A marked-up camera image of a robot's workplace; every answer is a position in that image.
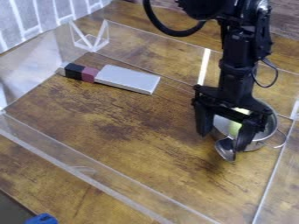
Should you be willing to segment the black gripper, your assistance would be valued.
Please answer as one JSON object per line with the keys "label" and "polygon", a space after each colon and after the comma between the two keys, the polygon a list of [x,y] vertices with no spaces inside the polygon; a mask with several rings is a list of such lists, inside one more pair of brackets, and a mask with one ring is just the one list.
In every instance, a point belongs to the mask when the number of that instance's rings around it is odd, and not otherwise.
{"label": "black gripper", "polygon": [[267,119],[273,110],[252,94],[240,98],[228,98],[224,91],[217,87],[195,85],[195,96],[191,105],[195,109],[196,131],[205,137],[212,130],[213,117],[221,116],[239,122],[235,140],[235,151],[253,151],[259,148],[255,139],[259,133],[265,132]]}

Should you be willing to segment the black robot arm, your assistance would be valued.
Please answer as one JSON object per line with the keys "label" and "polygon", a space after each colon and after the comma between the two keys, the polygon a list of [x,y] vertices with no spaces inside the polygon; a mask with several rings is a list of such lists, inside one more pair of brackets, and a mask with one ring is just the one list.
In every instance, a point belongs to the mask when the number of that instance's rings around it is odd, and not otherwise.
{"label": "black robot arm", "polygon": [[177,0],[187,15],[219,22],[223,55],[219,85],[193,86],[196,130],[207,135],[221,116],[240,124],[231,150],[243,151],[256,133],[265,130],[273,110],[252,96],[257,84],[257,62],[271,53],[271,7],[267,0]]}

